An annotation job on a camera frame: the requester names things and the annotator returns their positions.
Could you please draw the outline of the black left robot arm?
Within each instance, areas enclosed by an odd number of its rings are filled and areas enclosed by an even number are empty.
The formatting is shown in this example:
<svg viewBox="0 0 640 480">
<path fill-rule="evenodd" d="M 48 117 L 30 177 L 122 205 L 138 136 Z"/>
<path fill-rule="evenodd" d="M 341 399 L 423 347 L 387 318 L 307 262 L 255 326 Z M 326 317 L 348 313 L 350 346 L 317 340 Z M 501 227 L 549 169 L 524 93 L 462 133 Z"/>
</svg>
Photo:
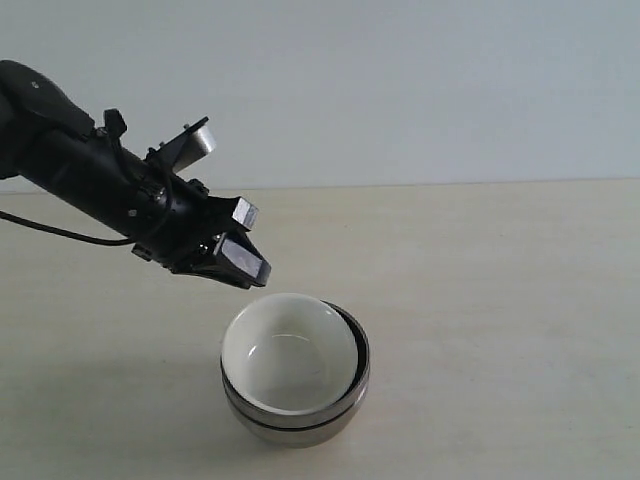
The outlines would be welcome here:
<svg viewBox="0 0 640 480">
<path fill-rule="evenodd" d="M 144 158 L 126 150 L 116 109 L 104 124 L 50 79 L 14 60 L 1 63 L 1 176 L 23 177 L 121 234 L 119 246 L 173 274 L 241 289 L 263 287 L 271 266 L 248 237 L 257 208 L 213 197 L 180 171 L 210 154 L 202 118 Z"/>
</svg>

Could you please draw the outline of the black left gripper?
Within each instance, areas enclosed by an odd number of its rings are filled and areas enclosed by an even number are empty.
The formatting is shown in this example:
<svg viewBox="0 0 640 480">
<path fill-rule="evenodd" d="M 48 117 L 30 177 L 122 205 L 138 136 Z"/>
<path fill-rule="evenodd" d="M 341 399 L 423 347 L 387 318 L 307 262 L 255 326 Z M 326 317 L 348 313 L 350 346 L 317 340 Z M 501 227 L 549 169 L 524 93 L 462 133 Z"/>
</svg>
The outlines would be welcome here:
<svg viewBox="0 0 640 480">
<path fill-rule="evenodd" d="M 138 240 L 132 253 L 172 273 L 214 280 L 248 290 L 267 285 L 268 260 L 245 234 L 259 209 L 242 196 L 212 197 L 195 181 L 176 191 L 168 216 L 150 236 Z"/>
</svg>

